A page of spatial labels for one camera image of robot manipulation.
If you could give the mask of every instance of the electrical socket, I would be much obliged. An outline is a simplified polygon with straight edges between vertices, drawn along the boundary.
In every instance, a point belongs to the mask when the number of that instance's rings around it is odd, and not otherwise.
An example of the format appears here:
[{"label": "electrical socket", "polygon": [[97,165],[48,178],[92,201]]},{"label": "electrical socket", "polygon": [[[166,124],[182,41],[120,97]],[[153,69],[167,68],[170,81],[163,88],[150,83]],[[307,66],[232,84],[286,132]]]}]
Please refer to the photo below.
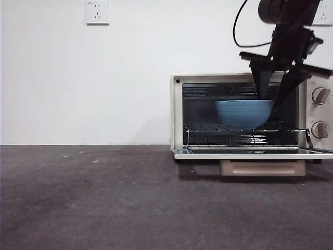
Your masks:
[{"label": "electrical socket", "polygon": [[109,24],[109,2],[86,2],[86,22],[87,24]]},{"label": "electrical socket", "polygon": [[319,3],[313,26],[333,25],[333,0],[322,0]]}]

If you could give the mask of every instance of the oven leg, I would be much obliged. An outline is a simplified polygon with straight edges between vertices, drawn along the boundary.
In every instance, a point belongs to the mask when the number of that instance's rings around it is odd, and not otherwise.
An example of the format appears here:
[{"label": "oven leg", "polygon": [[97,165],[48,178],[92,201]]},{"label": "oven leg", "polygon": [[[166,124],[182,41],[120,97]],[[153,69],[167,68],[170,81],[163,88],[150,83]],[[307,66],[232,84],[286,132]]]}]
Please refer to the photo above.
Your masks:
[{"label": "oven leg", "polygon": [[321,159],[313,159],[312,162],[315,163],[315,164],[321,164],[323,162],[323,160],[321,160]]}]

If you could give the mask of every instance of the bowl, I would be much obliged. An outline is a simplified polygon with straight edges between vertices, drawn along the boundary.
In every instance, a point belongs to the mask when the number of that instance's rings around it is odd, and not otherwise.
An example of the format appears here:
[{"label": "bowl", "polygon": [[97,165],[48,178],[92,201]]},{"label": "bowl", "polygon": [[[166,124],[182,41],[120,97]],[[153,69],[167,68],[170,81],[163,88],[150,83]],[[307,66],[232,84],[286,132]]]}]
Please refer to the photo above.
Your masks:
[{"label": "bowl", "polygon": [[237,100],[215,102],[217,114],[224,125],[251,130],[260,127],[270,117],[272,100]]}]

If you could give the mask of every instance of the knob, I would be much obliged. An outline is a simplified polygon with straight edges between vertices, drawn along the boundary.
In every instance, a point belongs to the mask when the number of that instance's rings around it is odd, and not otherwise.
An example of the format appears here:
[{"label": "knob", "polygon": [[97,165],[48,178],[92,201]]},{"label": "knob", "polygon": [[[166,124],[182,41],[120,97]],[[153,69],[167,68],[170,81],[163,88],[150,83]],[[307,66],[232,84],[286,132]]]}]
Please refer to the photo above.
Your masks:
[{"label": "knob", "polygon": [[312,125],[311,128],[313,136],[318,139],[328,138],[328,131],[329,131],[328,124],[323,121],[316,122],[315,124]]},{"label": "knob", "polygon": [[312,100],[314,101],[314,103],[322,105],[327,101],[330,93],[330,89],[318,87],[312,92]]}]

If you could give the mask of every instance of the concrete floor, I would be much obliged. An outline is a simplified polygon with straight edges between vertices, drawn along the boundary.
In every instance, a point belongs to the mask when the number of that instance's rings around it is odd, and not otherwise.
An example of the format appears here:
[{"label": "concrete floor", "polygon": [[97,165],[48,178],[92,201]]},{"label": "concrete floor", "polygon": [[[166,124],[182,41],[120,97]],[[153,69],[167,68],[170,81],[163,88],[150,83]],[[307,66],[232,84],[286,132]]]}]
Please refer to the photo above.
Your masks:
[{"label": "concrete floor", "polygon": [[333,249],[333,161],[305,178],[221,178],[217,161],[172,157],[2,147],[2,249]]}]

